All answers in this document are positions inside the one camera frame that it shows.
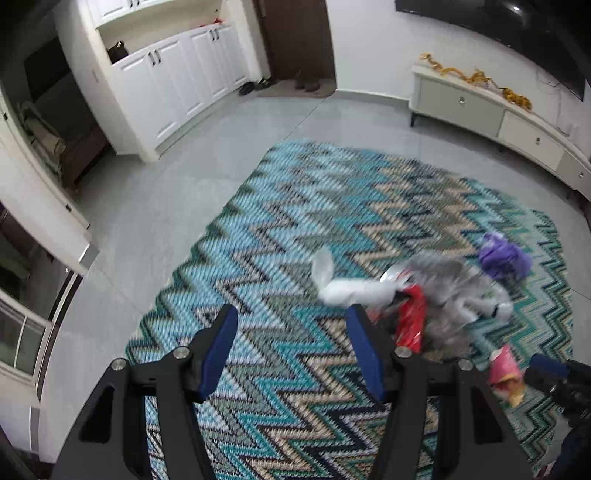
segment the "brown door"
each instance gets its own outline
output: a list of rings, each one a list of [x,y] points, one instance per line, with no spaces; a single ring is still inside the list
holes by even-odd
[[[275,78],[292,79],[299,70],[306,77],[335,78],[324,0],[254,1]]]

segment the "purple plastic bag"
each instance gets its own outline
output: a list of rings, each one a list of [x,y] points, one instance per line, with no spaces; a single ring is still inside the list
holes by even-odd
[[[484,240],[478,260],[486,273],[495,280],[512,276],[520,280],[527,276],[532,259],[521,248],[498,232],[486,233]]]

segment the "trash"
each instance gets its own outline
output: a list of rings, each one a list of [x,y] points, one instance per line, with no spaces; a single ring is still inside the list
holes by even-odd
[[[489,363],[488,383],[493,393],[515,408],[525,396],[525,382],[509,345],[492,352]]]
[[[478,259],[482,269],[492,278],[500,280],[515,277],[521,280],[530,272],[532,259],[520,247],[512,244],[498,232],[484,235]]]
[[[437,252],[413,255],[392,265],[381,281],[416,283],[428,302],[426,335],[437,349],[465,352],[470,344],[460,331],[481,316],[506,323],[513,313],[509,294],[480,268]]]
[[[398,311],[398,327],[396,329],[396,346],[405,346],[414,353],[421,353],[423,327],[427,302],[423,290],[416,284],[403,289],[402,294],[408,296]]]
[[[326,305],[347,308],[355,303],[364,307],[386,307],[396,295],[398,282],[380,282],[361,278],[333,278],[335,265],[328,247],[318,250],[312,259],[312,282],[318,298]]]
[[[508,322],[513,313],[502,285],[480,268],[437,252],[419,252],[405,263],[392,265],[379,281],[333,278],[334,272],[330,250],[319,249],[311,278],[324,304],[347,308],[360,303],[370,321],[379,323],[397,345],[404,342],[403,346],[417,352],[424,331],[434,349],[445,350],[445,358],[463,356],[471,341],[470,334],[462,332],[466,325],[481,316]],[[422,319],[414,322],[419,327],[410,328],[403,319],[414,308],[422,312]],[[419,337],[413,342],[414,335]]]

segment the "zigzag rug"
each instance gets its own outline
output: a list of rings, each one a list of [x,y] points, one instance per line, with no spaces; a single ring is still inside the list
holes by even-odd
[[[187,344],[226,302],[239,331],[199,423],[218,479],[364,479],[387,410],[368,394],[343,310],[316,300],[311,255],[328,244],[341,277],[377,277],[419,249],[475,261],[482,235],[501,231],[528,251],[532,273],[510,286],[509,325],[473,325],[486,367],[509,342],[523,367],[536,352],[570,357],[566,268],[552,221],[477,181],[418,160],[309,141],[272,147],[174,272],[129,342],[132,362]],[[166,479],[154,399],[147,400],[154,478]],[[557,410],[531,389],[506,411],[532,466]],[[430,474],[437,413],[430,405],[418,476]]]

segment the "gray tile floor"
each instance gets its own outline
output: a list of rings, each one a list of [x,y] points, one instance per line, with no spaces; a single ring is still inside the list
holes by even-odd
[[[55,460],[108,362],[143,312],[266,150],[311,138],[420,158],[480,180],[555,222],[573,290],[574,357],[591,363],[591,233],[568,189],[516,154],[430,119],[408,126],[403,105],[340,98],[236,98],[193,128],[154,165],[102,161],[80,206],[100,253],[58,335],[41,399],[40,456]]]

